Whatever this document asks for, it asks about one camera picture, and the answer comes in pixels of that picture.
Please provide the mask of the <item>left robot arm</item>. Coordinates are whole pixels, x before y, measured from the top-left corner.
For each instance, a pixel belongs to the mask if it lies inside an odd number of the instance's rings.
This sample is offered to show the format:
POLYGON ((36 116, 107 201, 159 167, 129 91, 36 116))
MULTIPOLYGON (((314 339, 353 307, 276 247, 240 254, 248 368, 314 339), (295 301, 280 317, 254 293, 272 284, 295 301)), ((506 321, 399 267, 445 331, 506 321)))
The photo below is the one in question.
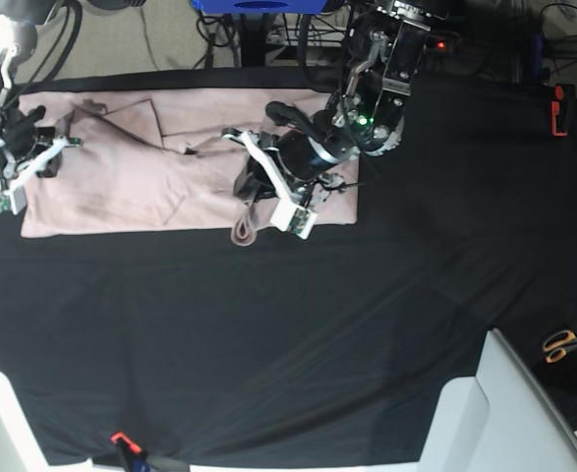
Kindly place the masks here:
POLYGON ((411 84, 432 27, 451 8, 449 1, 367 2, 347 25, 343 62, 325 107, 308 116, 281 101, 266 105, 266 116, 288 131, 282 136, 255 133, 252 141, 268 155, 299 205, 311 205, 316 189, 350 189, 332 172, 339 165, 398 146, 411 84))

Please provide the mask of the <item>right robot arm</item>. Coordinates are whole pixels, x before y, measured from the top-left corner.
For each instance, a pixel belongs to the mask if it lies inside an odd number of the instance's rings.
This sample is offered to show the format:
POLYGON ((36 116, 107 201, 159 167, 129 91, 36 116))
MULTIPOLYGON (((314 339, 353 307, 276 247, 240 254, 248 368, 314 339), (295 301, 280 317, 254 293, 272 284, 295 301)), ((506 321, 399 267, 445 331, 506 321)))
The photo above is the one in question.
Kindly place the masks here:
POLYGON ((50 149, 58 132, 45 126, 46 107, 20 108, 20 99, 35 85, 47 85, 56 78, 76 43, 83 21, 83 7, 77 1, 0 1, 0 178, 13 180, 31 167, 42 152, 50 149), (50 22, 60 10, 65 11, 61 31, 72 24, 68 43, 52 70, 45 77, 36 77, 61 41, 56 38, 30 79, 15 84, 19 67, 33 55, 37 28, 50 22))

